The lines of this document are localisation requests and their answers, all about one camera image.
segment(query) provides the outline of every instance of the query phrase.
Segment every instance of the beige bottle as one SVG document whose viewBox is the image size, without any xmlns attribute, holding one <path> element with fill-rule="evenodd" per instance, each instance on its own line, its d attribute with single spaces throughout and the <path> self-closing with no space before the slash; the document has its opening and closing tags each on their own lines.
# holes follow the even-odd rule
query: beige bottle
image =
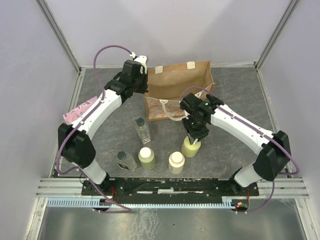
<svg viewBox="0 0 320 240">
<path fill-rule="evenodd" d="M 148 147 L 141 148 L 139 152 L 139 160 L 144 169 L 153 169 L 156 165 L 155 153 Z"/>
<path fill-rule="evenodd" d="M 190 144 L 189 137 L 187 136 L 183 141 L 181 152 L 186 158 L 193 158 L 197 154 L 200 147 L 200 141 L 196 142 L 195 144 Z"/>
<path fill-rule="evenodd" d="M 184 169 L 185 157 L 181 152 L 175 151 L 169 157 L 169 171 L 173 174 L 179 174 Z"/>
</svg>

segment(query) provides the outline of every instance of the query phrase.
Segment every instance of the robotic arm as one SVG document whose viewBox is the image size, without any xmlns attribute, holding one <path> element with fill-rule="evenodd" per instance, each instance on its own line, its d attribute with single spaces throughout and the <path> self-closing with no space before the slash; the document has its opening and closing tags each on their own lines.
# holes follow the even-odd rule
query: robotic arm
<svg viewBox="0 0 320 240">
<path fill-rule="evenodd" d="M 107 117 L 130 98 L 133 93 L 143 94 L 148 91 L 148 58 L 146 56 L 138 56 L 133 57 L 133 59 L 127 60 L 123 65 L 122 72 L 119 72 L 105 85 L 104 97 L 101 94 L 97 101 L 72 124 L 62 123 L 58 128 L 58 144 L 60 148 L 65 138 L 74 129 L 74 126 L 81 124 L 66 142 L 61 155 L 67 161 L 80 167 L 102 189 L 109 188 L 109 175 L 97 163 L 95 159 L 96 150 L 91 140 Z"/>
<path fill-rule="evenodd" d="M 289 159 L 266 136 L 275 140 L 290 153 L 288 135 L 282 131 L 273 133 L 265 130 L 236 114 L 217 97 L 209 94 L 206 97 L 207 99 L 202 101 L 189 93 L 180 103 L 181 109 L 187 112 L 187 117 L 182 120 L 182 123 L 190 144 L 202 140 L 209 134 L 206 124 L 220 127 L 240 139 L 258 155 L 255 162 L 237 170 L 230 181 L 243 188 L 261 179 L 273 181 Z"/>
</svg>

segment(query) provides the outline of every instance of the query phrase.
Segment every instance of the white lid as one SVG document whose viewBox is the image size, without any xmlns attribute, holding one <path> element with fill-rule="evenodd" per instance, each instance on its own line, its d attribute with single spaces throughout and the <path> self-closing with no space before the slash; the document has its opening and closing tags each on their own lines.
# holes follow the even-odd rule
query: white lid
<svg viewBox="0 0 320 240">
<path fill-rule="evenodd" d="M 175 164 L 179 164 L 182 162 L 184 156 L 182 155 L 181 152 L 179 151 L 175 151 L 174 153 L 172 153 L 171 155 L 171 159 Z"/>
<path fill-rule="evenodd" d="M 140 150 L 140 156 L 143 158 L 143 159 L 146 159 L 146 158 L 149 158 L 151 155 L 151 149 L 148 148 L 148 147 L 143 147 L 141 148 Z"/>
</svg>

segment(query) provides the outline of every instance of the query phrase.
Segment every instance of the brown shopping bag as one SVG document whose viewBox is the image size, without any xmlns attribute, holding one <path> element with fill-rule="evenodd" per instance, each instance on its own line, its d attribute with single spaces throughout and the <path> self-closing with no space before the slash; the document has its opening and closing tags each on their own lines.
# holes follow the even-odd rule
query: brown shopping bag
<svg viewBox="0 0 320 240">
<path fill-rule="evenodd" d="M 191 86 L 203 87 L 213 91 L 215 82 L 210 72 L 210 61 L 189 61 L 187 63 L 157 66 L 148 70 L 148 90 L 143 95 L 148 121 L 162 119 L 181 120 L 185 114 L 180 109 L 180 96 Z M 205 99 L 206 92 L 190 89 L 189 93 Z"/>
</svg>

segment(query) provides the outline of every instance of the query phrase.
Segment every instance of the dark bottle cap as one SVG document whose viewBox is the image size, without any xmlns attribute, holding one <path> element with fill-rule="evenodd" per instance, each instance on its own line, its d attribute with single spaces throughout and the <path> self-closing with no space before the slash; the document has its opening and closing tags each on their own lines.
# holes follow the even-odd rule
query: dark bottle cap
<svg viewBox="0 0 320 240">
<path fill-rule="evenodd" d="M 124 151 L 118 152 L 118 159 L 123 160 L 127 157 L 127 154 Z"/>
<path fill-rule="evenodd" d="M 138 126 L 143 126 L 143 125 L 145 125 L 145 120 L 142 118 L 142 117 L 140 117 L 140 118 L 138 118 L 137 120 L 135 120 L 135 122 L 136 122 L 136 124 L 138 125 Z"/>
</svg>

